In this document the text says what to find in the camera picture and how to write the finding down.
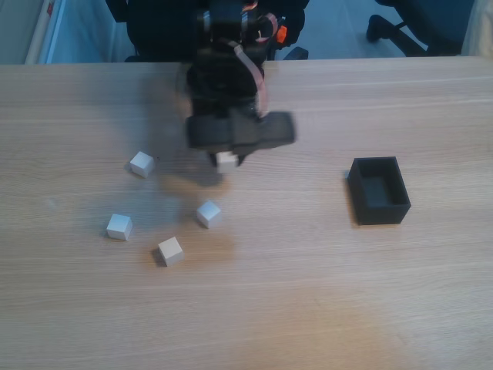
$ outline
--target wall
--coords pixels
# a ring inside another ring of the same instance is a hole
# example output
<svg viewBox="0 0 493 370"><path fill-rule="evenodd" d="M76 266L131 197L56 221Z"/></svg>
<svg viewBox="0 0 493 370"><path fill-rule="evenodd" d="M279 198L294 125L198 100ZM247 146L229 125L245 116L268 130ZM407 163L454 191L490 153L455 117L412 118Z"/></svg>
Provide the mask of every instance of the wall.
<svg viewBox="0 0 493 370"><path fill-rule="evenodd" d="M0 64L23 64L43 0L0 0Z"/></svg>
<svg viewBox="0 0 493 370"><path fill-rule="evenodd" d="M51 62L111 62L116 22L105 0L63 1Z"/></svg>

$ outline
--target wooden table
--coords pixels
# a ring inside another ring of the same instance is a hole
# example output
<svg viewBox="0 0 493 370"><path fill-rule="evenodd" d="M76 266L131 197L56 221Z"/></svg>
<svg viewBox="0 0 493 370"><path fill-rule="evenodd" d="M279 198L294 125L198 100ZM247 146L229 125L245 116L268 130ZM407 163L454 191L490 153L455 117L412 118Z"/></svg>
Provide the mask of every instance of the wooden table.
<svg viewBox="0 0 493 370"><path fill-rule="evenodd" d="M493 63L266 69L298 141L221 178L186 148L175 65L0 68L0 368L493 368ZM344 172L364 156L397 157L402 225L354 223Z"/></svg>

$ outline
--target white cube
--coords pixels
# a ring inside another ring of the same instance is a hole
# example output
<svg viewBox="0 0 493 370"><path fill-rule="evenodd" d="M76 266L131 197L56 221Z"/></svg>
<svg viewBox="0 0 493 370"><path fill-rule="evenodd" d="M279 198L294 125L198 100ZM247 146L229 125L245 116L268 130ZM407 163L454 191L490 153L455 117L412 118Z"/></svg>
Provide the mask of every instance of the white cube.
<svg viewBox="0 0 493 370"><path fill-rule="evenodd" d="M231 152L216 154L217 172L231 173L238 167L238 156Z"/></svg>
<svg viewBox="0 0 493 370"><path fill-rule="evenodd" d="M109 237L112 237L113 239L127 241L130 236L130 231L132 231L132 220L127 216L113 214L106 231L108 232Z"/></svg>
<svg viewBox="0 0 493 370"><path fill-rule="evenodd" d="M154 159L145 153L138 152L133 160L130 161L130 168L134 173L142 177L148 177L152 170L154 170Z"/></svg>
<svg viewBox="0 0 493 370"><path fill-rule="evenodd" d="M183 259L183 250L175 237L159 244L159 252L163 256L164 264L169 267Z"/></svg>
<svg viewBox="0 0 493 370"><path fill-rule="evenodd" d="M208 200L197 210L197 218L208 229L221 221L221 209Z"/></svg>

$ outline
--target black box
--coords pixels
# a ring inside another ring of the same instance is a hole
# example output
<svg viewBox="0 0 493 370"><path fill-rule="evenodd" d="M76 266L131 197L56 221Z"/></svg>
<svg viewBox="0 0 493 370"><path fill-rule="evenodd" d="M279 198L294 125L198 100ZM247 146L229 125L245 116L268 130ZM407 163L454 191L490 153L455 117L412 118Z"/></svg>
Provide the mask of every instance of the black box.
<svg viewBox="0 0 493 370"><path fill-rule="evenodd" d="M395 156L356 158L347 182L361 225L400 224L411 208Z"/></svg>

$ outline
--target black chair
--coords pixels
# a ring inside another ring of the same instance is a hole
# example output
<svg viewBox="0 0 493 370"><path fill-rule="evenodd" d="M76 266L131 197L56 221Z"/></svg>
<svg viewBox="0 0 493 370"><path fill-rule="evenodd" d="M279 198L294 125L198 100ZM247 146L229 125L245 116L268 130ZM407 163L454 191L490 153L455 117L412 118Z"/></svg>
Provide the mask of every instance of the black chair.
<svg viewBox="0 0 493 370"><path fill-rule="evenodd" d="M367 40L390 39L406 56L456 56L461 53L475 0L376 0L394 7L403 22L391 24L379 15L370 17ZM428 46L421 48L401 31L407 26Z"/></svg>

